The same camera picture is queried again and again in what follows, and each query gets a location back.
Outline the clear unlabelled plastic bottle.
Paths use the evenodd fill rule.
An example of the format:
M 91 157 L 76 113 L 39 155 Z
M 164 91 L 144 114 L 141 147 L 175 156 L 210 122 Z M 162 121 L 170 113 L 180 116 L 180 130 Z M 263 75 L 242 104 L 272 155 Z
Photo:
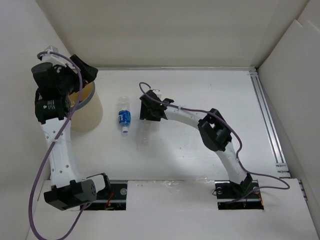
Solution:
M 140 120 L 136 135 L 136 147 L 138 151 L 144 151 L 150 143 L 151 121 Z

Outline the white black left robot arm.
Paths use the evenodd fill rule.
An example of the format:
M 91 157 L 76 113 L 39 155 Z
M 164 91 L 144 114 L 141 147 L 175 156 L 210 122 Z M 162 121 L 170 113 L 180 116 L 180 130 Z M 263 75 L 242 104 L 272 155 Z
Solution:
M 44 193 L 47 204 L 61 210 L 94 202 L 98 197 L 107 198 L 112 187 L 105 173 L 81 177 L 73 155 L 71 142 L 71 117 L 80 102 L 71 105 L 69 95 L 82 93 L 93 82 L 98 70 L 77 55 L 66 57 L 52 50 L 37 55 L 41 61 L 31 69 L 37 84 L 35 116 L 44 132 L 48 146 L 45 155 L 50 164 L 50 190 Z

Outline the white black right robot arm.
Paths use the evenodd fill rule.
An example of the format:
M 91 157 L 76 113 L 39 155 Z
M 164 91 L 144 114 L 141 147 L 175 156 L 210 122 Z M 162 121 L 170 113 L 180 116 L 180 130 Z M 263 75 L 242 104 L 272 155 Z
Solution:
M 249 192 L 253 179 L 241 167 L 232 143 L 231 131 L 222 123 L 224 119 L 217 109 L 213 108 L 206 113 L 172 107 L 169 106 L 174 102 L 172 99 L 166 98 L 161 101 L 153 90 L 147 91 L 140 100 L 141 120 L 177 121 L 199 131 L 204 146 L 215 152 L 225 167 L 233 199 L 243 197 Z

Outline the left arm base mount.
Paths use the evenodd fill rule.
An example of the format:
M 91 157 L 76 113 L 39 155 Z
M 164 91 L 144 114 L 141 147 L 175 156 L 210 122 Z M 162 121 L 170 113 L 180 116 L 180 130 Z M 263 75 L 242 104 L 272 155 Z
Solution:
M 111 191 L 109 193 L 97 194 L 97 200 L 94 201 L 86 211 L 125 211 L 127 207 L 127 180 L 111 180 Z

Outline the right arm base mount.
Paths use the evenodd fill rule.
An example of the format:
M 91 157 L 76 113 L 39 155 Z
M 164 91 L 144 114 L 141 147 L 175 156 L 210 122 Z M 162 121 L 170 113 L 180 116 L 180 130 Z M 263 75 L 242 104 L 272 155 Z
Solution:
M 229 181 L 216 181 L 212 194 L 216 196 L 218 210 L 264 210 L 264 204 L 260 194 L 251 193 L 237 202 L 247 193 L 235 193 Z

